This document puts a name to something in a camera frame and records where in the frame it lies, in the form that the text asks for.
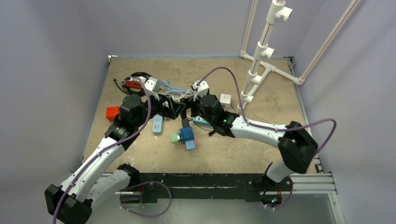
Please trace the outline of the white cube power socket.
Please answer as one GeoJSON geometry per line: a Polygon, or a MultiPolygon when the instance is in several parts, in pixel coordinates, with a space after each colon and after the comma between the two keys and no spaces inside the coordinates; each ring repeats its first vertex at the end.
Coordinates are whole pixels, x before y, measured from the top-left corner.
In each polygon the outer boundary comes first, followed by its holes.
{"type": "Polygon", "coordinates": [[[232,101],[232,96],[230,94],[225,94],[222,93],[220,95],[220,104],[223,108],[230,108],[231,107],[231,101],[232,101]]]}

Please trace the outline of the black block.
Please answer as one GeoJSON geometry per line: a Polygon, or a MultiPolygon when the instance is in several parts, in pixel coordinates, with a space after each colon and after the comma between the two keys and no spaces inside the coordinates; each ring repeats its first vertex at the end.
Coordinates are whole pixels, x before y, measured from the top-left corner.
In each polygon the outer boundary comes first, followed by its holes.
{"type": "Polygon", "coordinates": [[[190,121],[188,119],[182,119],[182,128],[190,127],[190,121]]]}

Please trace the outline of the blue block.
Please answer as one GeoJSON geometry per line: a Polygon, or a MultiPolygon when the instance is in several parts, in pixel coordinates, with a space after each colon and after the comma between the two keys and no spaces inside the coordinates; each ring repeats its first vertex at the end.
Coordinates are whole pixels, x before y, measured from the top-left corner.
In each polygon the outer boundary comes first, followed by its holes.
{"type": "Polygon", "coordinates": [[[192,127],[184,127],[179,131],[181,141],[185,143],[186,141],[194,140],[194,132],[192,127]]]}

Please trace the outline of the green block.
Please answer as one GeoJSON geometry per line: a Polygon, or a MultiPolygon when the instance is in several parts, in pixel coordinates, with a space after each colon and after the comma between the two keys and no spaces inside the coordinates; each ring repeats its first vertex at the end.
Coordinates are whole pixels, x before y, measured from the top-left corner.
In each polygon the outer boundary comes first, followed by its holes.
{"type": "Polygon", "coordinates": [[[181,136],[179,133],[172,134],[171,136],[171,143],[176,144],[182,142],[181,136]]]}

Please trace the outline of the red cube socket adapter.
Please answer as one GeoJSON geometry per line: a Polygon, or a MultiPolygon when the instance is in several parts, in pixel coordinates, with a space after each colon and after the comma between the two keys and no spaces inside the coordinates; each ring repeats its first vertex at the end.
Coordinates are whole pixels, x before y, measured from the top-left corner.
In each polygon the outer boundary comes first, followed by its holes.
{"type": "Polygon", "coordinates": [[[115,117],[119,114],[120,109],[118,106],[110,106],[106,108],[106,119],[109,122],[114,122],[115,117]]]}

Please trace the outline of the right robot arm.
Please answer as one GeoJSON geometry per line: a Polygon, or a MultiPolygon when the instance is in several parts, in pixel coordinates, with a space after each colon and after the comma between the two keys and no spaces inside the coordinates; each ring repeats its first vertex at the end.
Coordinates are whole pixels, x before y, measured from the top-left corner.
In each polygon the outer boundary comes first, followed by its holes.
{"type": "Polygon", "coordinates": [[[281,159],[268,166],[262,177],[263,186],[273,190],[287,176],[305,174],[318,149],[317,142],[298,122],[271,125],[245,119],[226,111],[214,95],[205,95],[187,101],[192,115],[207,121],[216,133],[231,138],[244,138],[265,143],[279,150],[281,159]]]}

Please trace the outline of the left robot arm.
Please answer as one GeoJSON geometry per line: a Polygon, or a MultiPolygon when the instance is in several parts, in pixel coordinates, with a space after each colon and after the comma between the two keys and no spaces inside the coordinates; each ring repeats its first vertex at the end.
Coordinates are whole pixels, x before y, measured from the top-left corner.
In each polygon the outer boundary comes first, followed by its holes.
{"type": "Polygon", "coordinates": [[[178,103],[170,96],[150,96],[146,102],[136,94],[126,96],[94,152],[60,185],[51,184],[45,190],[53,221],[84,224],[93,210],[118,190],[137,189],[139,171],[128,164],[122,164],[107,178],[100,177],[132,145],[151,118],[158,114],[176,119],[185,109],[185,103],[178,103]]]}

